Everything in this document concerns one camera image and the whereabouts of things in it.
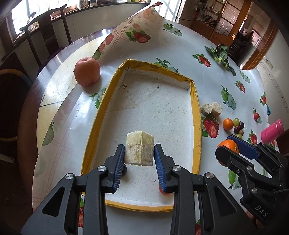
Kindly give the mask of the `person right hand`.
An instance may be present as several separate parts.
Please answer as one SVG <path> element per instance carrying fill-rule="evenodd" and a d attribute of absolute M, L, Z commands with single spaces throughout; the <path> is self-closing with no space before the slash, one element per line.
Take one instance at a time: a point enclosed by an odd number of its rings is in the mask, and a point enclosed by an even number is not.
<path fill-rule="evenodd" d="M 247 216 L 250 218 L 250 220 L 259 228 L 259 229 L 263 229 L 265 228 L 265 226 L 259 221 L 257 220 L 253 214 L 251 214 L 248 210 L 246 210 L 246 214 Z"/>

